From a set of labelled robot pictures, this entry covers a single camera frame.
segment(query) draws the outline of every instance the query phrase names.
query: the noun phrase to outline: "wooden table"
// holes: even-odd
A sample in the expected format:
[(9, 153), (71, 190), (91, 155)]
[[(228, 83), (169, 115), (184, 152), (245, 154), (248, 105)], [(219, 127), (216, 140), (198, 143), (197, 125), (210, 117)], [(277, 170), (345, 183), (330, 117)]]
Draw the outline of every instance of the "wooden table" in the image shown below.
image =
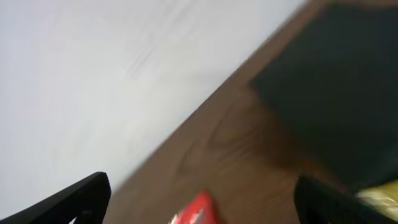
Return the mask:
[(326, 175), (298, 153), (249, 81), (324, 5), (306, 4), (244, 62), (114, 194), (105, 222), (168, 223), (208, 189), (229, 224), (298, 223), (298, 175)]

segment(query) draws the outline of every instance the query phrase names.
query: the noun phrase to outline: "white wall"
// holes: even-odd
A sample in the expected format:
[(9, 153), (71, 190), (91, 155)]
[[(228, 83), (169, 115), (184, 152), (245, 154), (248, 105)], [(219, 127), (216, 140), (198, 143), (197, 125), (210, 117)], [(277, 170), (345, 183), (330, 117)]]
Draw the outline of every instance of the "white wall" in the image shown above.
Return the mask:
[(0, 218), (117, 187), (304, 0), (1, 0)]

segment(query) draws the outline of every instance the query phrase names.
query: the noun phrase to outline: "wooden surface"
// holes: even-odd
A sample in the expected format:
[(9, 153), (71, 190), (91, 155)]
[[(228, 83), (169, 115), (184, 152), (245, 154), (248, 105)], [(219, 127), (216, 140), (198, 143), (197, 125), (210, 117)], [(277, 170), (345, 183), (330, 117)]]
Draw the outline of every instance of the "wooden surface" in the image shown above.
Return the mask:
[(310, 2), (246, 61), (116, 192), (106, 223), (168, 223), (201, 189), (227, 223), (298, 223), (297, 176), (323, 177), (249, 80), (324, 4)]

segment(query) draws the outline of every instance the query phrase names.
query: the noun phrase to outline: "red wrapper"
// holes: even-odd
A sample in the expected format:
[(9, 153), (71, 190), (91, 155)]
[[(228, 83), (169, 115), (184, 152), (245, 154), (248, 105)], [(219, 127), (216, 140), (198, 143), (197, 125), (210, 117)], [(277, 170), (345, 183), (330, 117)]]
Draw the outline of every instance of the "red wrapper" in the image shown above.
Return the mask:
[(221, 224), (207, 192), (198, 194), (169, 224)]

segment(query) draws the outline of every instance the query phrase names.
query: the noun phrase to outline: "red package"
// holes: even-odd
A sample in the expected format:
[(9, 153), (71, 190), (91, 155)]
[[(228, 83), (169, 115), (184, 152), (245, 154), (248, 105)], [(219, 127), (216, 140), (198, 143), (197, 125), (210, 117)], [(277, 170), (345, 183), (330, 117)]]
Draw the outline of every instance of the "red package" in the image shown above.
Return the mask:
[(211, 197), (203, 191), (178, 215), (173, 217), (169, 224), (220, 224)]

